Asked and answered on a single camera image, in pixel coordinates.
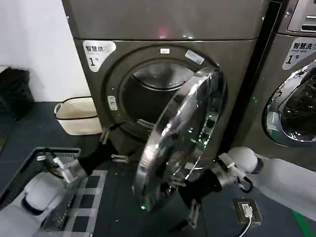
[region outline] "dryer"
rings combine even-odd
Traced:
[[[218,67],[225,87],[207,145],[216,155],[268,0],[63,0],[84,73],[105,127],[128,153],[147,141],[174,93],[195,72]]]
[[[316,2],[291,0],[233,146],[316,171]]]

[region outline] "laundry basket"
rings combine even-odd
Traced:
[[[54,108],[55,118],[70,135],[91,135],[102,132],[91,96],[69,98]]]

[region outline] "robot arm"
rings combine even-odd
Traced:
[[[244,192],[252,186],[265,196],[316,221],[316,173],[281,159],[268,159],[247,147],[237,147],[218,157],[217,165],[199,179],[179,187],[188,208],[211,192],[237,184]]]

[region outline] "dark floor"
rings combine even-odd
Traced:
[[[15,122],[0,114],[0,138],[6,137],[0,153],[0,192],[4,190],[22,162],[35,147],[80,147],[90,153],[97,145],[98,135],[70,136],[55,120],[54,103],[36,103],[22,121]],[[109,170],[93,236],[95,237],[234,237],[243,225],[238,222],[233,199],[251,197],[256,201],[262,217],[245,236],[302,237],[292,211],[259,193],[250,194],[237,187],[229,187],[203,200],[198,228],[182,232],[168,231],[186,217],[188,210],[179,196],[175,196],[162,210],[149,214],[135,204],[131,186],[135,167],[98,169]],[[307,220],[316,233],[316,222]]]

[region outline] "power outlet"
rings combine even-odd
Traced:
[[[253,223],[260,223],[261,222],[261,216],[259,214],[257,205],[252,198],[236,198],[234,199],[234,205],[237,212],[238,220],[243,223],[247,224],[249,222],[249,219],[245,216],[245,213],[242,209],[242,204],[248,204],[252,207],[252,219],[251,221]]]

